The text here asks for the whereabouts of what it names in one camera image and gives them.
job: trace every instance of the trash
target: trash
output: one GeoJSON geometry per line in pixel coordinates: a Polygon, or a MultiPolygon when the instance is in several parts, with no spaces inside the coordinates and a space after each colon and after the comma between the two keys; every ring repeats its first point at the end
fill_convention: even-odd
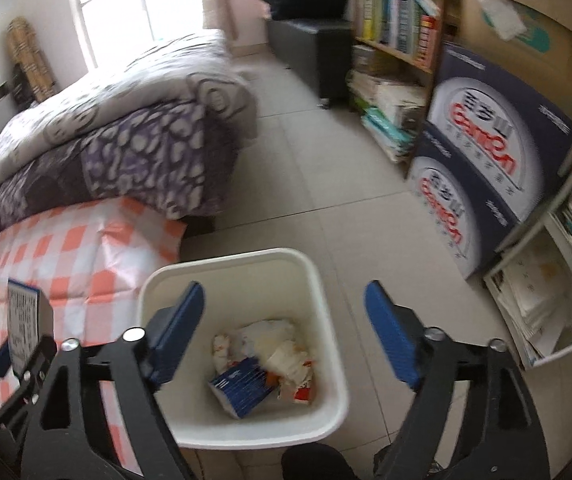
{"type": "Polygon", "coordinates": [[[280,400],[312,400],[313,361],[287,319],[262,320],[217,334],[212,358],[218,376],[210,387],[235,418],[247,415],[277,387],[280,400]],[[237,399],[240,391],[245,402],[237,399]]]}
{"type": "Polygon", "coordinates": [[[242,418],[262,402],[273,390],[267,384],[267,373],[254,357],[247,357],[210,382],[210,388],[227,413],[242,418]]]}

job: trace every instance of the black ottoman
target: black ottoman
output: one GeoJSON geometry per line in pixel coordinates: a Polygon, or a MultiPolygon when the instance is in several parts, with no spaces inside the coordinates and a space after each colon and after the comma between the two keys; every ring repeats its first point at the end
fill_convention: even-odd
{"type": "Polygon", "coordinates": [[[323,107],[348,97],[352,28],[346,20],[267,20],[268,44],[317,94],[323,107]]]}

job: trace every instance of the blue box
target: blue box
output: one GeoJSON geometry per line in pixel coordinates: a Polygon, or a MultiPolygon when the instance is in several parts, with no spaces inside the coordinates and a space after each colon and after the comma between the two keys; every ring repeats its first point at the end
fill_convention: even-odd
{"type": "Polygon", "coordinates": [[[464,278],[489,264],[519,223],[493,186],[432,124],[424,125],[408,181],[464,278]]]}
{"type": "Polygon", "coordinates": [[[210,382],[224,409],[243,418],[262,402],[274,387],[266,385],[266,371],[255,357],[248,357],[210,382]]]}
{"type": "Polygon", "coordinates": [[[501,67],[446,43],[428,121],[523,222],[562,184],[572,120],[501,67]]]}

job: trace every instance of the red logo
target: red logo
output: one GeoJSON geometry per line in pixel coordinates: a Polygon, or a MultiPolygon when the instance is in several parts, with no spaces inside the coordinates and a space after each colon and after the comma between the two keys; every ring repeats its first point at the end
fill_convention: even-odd
{"type": "Polygon", "coordinates": [[[460,230],[457,229],[457,224],[459,222],[458,218],[448,211],[440,201],[435,198],[435,195],[432,193],[430,180],[423,177],[420,181],[420,186],[422,188],[422,194],[426,197],[432,209],[437,213],[439,219],[448,229],[450,237],[457,245],[459,245],[461,243],[462,236],[460,230]]]}
{"type": "Polygon", "coordinates": [[[470,136],[482,149],[486,150],[494,160],[499,162],[505,173],[512,175],[517,163],[512,156],[504,153],[507,144],[500,135],[493,135],[477,126],[466,116],[466,108],[461,103],[455,103],[450,109],[450,118],[468,136],[470,136]]]}

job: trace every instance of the black pants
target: black pants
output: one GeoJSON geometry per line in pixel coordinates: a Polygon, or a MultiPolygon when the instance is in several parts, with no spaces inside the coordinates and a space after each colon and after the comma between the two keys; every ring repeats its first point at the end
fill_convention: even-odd
{"type": "Polygon", "coordinates": [[[359,480],[342,454],[325,444],[304,444],[282,455],[284,480],[359,480]]]}

